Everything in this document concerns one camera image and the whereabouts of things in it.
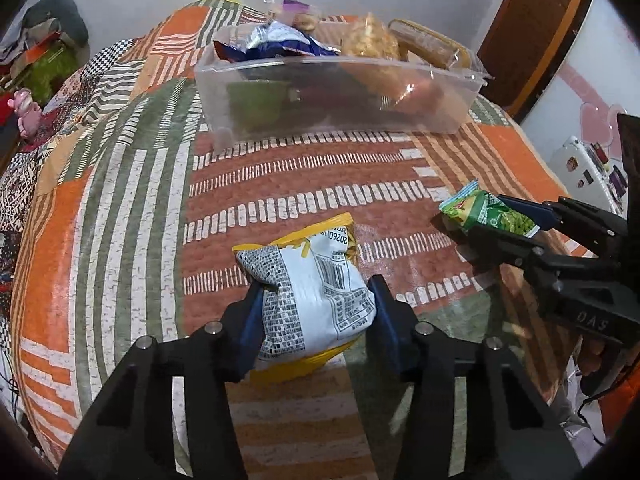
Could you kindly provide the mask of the right hand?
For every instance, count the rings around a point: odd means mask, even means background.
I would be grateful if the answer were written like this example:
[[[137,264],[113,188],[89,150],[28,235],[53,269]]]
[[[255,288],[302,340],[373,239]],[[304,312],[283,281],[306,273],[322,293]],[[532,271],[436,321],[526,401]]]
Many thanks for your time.
[[[626,367],[637,366],[639,344],[630,348],[620,347],[615,341],[582,336],[577,365],[582,379],[580,388],[587,396],[608,391],[618,375]]]

